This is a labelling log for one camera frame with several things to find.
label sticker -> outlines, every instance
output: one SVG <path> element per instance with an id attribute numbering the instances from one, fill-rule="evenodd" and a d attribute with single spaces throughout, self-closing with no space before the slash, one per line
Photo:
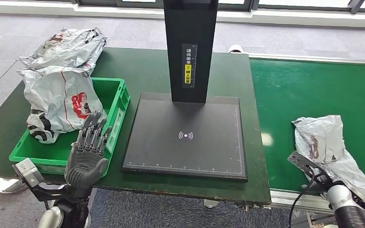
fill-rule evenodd
<path id="1" fill-rule="evenodd" d="M 196 44 L 182 44 L 182 86 L 187 89 L 195 88 Z"/>

crumpled plastic bag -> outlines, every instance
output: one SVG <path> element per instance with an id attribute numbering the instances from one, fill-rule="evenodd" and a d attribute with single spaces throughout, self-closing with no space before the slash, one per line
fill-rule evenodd
<path id="1" fill-rule="evenodd" d="M 342 181 L 365 201 L 365 175 L 345 149 L 341 116 L 300 117 L 292 123 L 296 127 L 297 151 L 325 170 L 333 181 Z"/>
<path id="2" fill-rule="evenodd" d="M 90 113 L 103 106 L 90 82 L 89 69 L 49 66 L 19 71 L 24 96 L 31 104 L 27 125 L 40 143 L 54 143 L 60 133 L 82 129 Z"/>
<path id="3" fill-rule="evenodd" d="M 19 60 L 26 67 L 34 69 L 48 66 L 81 67 L 89 60 L 92 63 L 97 61 L 106 39 L 98 28 L 64 28 L 46 40 L 32 55 L 19 57 Z"/>
<path id="4" fill-rule="evenodd" d="M 31 104 L 27 125 L 40 143 L 54 143 L 61 133 L 79 130 L 90 113 L 106 113 L 90 77 L 106 44 L 97 28 L 63 29 L 34 54 L 19 57 L 18 73 Z"/>

green bin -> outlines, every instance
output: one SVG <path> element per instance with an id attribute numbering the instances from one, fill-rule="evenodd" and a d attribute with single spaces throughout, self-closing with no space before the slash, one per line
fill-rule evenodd
<path id="1" fill-rule="evenodd" d="M 130 97 L 123 79 L 93 77 L 92 80 L 94 90 L 107 113 L 107 123 L 104 125 L 103 132 L 107 127 L 113 127 L 104 153 L 104 157 L 109 161 L 103 174 L 105 176 L 113 156 Z M 76 141 L 78 132 L 73 131 L 60 134 L 55 143 L 42 144 L 37 139 L 31 137 L 29 131 L 26 130 L 9 155 L 9 160 L 20 162 L 25 158 L 30 158 L 41 173 L 64 174 L 71 144 Z"/>

red logo on bag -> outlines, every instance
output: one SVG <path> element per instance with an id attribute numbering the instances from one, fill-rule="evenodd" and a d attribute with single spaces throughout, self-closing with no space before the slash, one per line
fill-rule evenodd
<path id="1" fill-rule="evenodd" d="M 85 92 L 72 96 L 73 111 L 79 118 L 86 119 L 91 113 Z"/>

black vertical stand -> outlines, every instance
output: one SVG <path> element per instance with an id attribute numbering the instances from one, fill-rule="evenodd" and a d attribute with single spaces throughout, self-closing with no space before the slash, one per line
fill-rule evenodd
<path id="1" fill-rule="evenodd" d="M 240 103 L 206 97 L 218 0 L 163 0 L 170 94 L 141 93 L 123 171 L 247 181 Z"/>
<path id="2" fill-rule="evenodd" d="M 173 102 L 205 103 L 218 0 L 163 0 Z"/>

